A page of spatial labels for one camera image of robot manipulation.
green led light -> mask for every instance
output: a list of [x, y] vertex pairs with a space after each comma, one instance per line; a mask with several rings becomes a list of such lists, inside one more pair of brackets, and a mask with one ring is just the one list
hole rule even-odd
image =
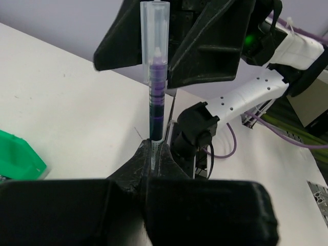
[[255, 36], [250, 34], [250, 35], [248, 35], [248, 36], [245, 38], [244, 45], [249, 46], [249, 45], [251, 45], [254, 41], [255, 41]]

syringe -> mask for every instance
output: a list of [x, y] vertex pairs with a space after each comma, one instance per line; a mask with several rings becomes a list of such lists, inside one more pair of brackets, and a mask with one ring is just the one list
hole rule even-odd
[[149, 85], [149, 128], [152, 170], [163, 137], [164, 102], [168, 69], [170, 3], [141, 2], [141, 43], [144, 82]]

purple liquid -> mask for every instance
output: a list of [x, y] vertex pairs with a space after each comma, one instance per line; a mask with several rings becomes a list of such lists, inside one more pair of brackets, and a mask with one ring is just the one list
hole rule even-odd
[[154, 58], [149, 66], [149, 126], [150, 140], [159, 141], [163, 136], [165, 89], [168, 65]]

white table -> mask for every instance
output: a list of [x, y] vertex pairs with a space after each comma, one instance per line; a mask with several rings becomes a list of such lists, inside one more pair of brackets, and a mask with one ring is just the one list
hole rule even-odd
[[[205, 100], [179, 89], [172, 119], [200, 101]], [[279, 222], [280, 246], [328, 245], [327, 226], [306, 181], [327, 185], [310, 151], [287, 143], [260, 124], [249, 129], [241, 124], [240, 117], [230, 124], [236, 134], [237, 151], [230, 158], [215, 159], [211, 179], [262, 184], [271, 196]], [[227, 127], [217, 132], [213, 146], [216, 155], [231, 152], [233, 139]]]
[[147, 86], [3, 24], [0, 60], [0, 129], [30, 144], [47, 179], [108, 177], [149, 137]]

white bracket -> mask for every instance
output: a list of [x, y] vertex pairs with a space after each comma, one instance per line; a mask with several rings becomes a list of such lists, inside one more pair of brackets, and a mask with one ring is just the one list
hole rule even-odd
[[220, 118], [217, 130], [260, 103], [281, 97], [289, 86], [282, 80], [283, 76], [277, 71], [266, 69], [261, 76], [245, 85], [224, 96], [207, 101], [207, 110], [212, 116]]

